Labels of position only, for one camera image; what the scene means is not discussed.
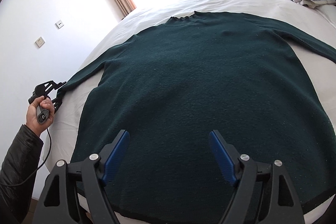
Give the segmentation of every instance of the knit fabric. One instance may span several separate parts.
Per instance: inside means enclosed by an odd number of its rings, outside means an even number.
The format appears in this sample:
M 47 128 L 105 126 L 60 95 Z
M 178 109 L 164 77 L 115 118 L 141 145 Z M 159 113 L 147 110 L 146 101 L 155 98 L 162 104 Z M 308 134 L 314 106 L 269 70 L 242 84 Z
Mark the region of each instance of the knit fabric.
M 113 209 L 153 224 L 215 224 L 233 190 L 208 146 L 217 129 L 256 161 L 281 160 L 312 210 L 335 193 L 335 134 L 286 40 L 336 62 L 334 48 L 287 23 L 228 12 L 171 18 L 108 49 L 59 91 L 104 68 L 72 162 L 126 129 L 130 146 L 105 188 Z

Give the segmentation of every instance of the white bed sheet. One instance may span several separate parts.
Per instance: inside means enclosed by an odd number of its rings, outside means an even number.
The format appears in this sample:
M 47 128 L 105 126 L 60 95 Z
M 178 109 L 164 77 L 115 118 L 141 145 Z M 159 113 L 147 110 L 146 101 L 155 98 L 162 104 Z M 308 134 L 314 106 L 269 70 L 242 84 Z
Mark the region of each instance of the white bed sheet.
M 170 17 L 190 16 L 199 12 L 248 13 L 287 22 L 313 37 L 336 48 L 336 8 L 324 5 L 313 10 L 290 0 L 153 0 L 149 8 L 136 9 L 123 19 L 91 52 L 81 68 L 95 60 L 108 48 L 125 42 L 132 35 L 148 27 L 165 23 Z M 329 116 L 333 127 L 336 125 L 336 65 L 330 60 L 289 43 L 307 71 L 320 102 Z M 86 98 L 102 76 L 100 71 L 75 90 L 66 93 L 63 104 L 50 127 L 52 137 L 51 154 L 46 162 L 50 171 L 55 163 L 64 159 L 70 162 L 75 148 L 78 125 Z M 313 223 L 328 207 L 331 198 L 305 215 L 306 224 Z

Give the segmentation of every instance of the black leather jacket sleeve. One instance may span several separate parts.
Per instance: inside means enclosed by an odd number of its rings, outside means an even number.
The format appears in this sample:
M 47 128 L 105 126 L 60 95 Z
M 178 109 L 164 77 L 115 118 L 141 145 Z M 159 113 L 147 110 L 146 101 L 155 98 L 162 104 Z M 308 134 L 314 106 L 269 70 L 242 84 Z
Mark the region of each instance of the black leather jacket sleeve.
M 27 126 L 22 125 L 2 163 L 0 183 L 11 185 L 23 182 L 37 168 L 42 146 L 42 140 Z M 35 177 L 36 174 L 23 185 L 16 187 L 0 184 L 0 195 L 19 223 L 28 213 Z

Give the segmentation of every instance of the black cable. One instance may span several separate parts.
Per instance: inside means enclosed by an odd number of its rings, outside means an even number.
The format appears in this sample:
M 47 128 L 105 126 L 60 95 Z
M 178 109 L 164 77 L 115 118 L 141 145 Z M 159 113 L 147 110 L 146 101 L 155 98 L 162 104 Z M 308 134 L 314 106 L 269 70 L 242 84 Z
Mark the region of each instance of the black cable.
M 23 182 L 18 183 L 18 184 L 12 184 L 12 185 L 10 185 L 10 184 L 4 184 L 4 183 L 0 182 L 0 184 L 2 186 L 5 186 L 5 187 L 16 187 L 16 186 L 20 186 L 20 185 L 24 184 L 25 182 L 27 182 L 45 164 L 45 162 L 47 161 L 47 159 L 49 157 L 50 151 L 51 151 L 51 136 L 50 136 L 50 133 L 49 133 L 48 129 L 47 129 L 47 132 L 48 132 L 48 136 L 49 136 L 49 140 L 50 140 L 50 146 L 49 146 L 48 154 L 47 154 L 45 160 L 43 161 L 43 163 L 33 173 L 31 173 Z

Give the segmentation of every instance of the electrical outlet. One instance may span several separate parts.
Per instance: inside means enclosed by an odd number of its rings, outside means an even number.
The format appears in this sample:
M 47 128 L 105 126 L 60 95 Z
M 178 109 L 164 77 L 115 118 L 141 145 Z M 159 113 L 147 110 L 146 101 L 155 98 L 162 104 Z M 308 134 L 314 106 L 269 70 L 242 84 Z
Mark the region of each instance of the electrical outlet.
M 37 45 L 39 48 L 41 48 L 42 45 L 45 43 L 45 41 L 43 40 L 42 37 L 40 37 L 39 39 L 37 39 L 37 40 L 35 41 L 35 43 L 36 43 L 36 45 Z
M 59 21 L 56 22 L 56 26 L 57 26 L 59 29 L 61 29 L 61 28 L 64 26 L 64 24 L 63 24 L 63 22 L 62 22 L 61 20 L 59 20 Z

